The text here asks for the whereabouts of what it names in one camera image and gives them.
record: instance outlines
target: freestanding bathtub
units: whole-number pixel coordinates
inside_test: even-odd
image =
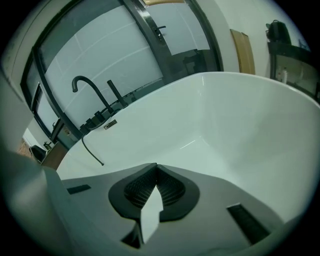
[[[62,180],[158,163],[225,179],[284,222],[301,214],[320,172],[320,107],[283,83],[230,72],[188,76],[137,100],[84,141]]]

